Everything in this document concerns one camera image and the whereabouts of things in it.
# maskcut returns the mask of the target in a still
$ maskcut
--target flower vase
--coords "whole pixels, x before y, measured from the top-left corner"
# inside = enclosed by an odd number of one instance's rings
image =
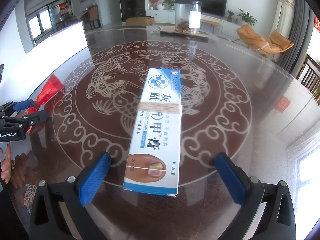
[[[159,4],[157,5],[157,10],[164,10],[164,5],[161,4],[161,3],[159,3]]]

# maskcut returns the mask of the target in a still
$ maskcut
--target red sign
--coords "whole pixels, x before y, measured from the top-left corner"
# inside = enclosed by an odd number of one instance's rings
[[[315,27],[320,32],[320,22],[319,19],[315,16]]]
[[[63,3],[59,4],[59,7],[60,7],[60,11],[61,11],[61,10],[64,10],[64,9],[67,8],[67,3],[66,3],[66,2],[63,2]]]
[[[273,107],[273,109],[279,111],[280,113],[283,113],[283,111],[286,110],[290,104],[291,104],[291,101],[288,98],[283,96],[278,101],[278,103]]]

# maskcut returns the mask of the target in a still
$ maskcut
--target clear cylindrical container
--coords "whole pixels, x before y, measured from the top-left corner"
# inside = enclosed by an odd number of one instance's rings
[[[180,33],[199,33],[201,19],[200,1],[176,0],[175,31]]]

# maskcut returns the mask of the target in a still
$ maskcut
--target round table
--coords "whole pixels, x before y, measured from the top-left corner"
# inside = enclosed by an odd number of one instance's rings
[[[88,48],[80,52],[90,53],[87,60],[74,65],[71,58],[54,72],[64,89],[47,103],[48,120],[26,140],[10,143],[13,156],[27,155],[22,188],[9,184],[24,225],[41,179],[65,181],[107,151],[111,168],[86,208],[108,239],[217,239],[239,210],[215,172],[215,155],[226,152],[248,176],[272,184],[285,180],[297,239],[309,233],[320,217],[320,208],[309,211],[317,203],[320,112],[297,80],[269,59],[218,38],[195,41],[161,36],[155,26],[133,26],[91,31],[87,40]],[[176,198],[122,188],[149,68],[181,73]]]

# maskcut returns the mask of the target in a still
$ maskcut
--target cardboard box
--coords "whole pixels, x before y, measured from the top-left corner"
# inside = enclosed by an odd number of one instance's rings
[[[180,71],[150,68],[140,102],[180,101]],[[124,189],[170,195],[178,193],[181,114],[138,111],[132,134]]]
[[[143,25],[148,26],[155,23],[154,17],[146,16],[146,17],[131,17],[125,21],[126,25]]]

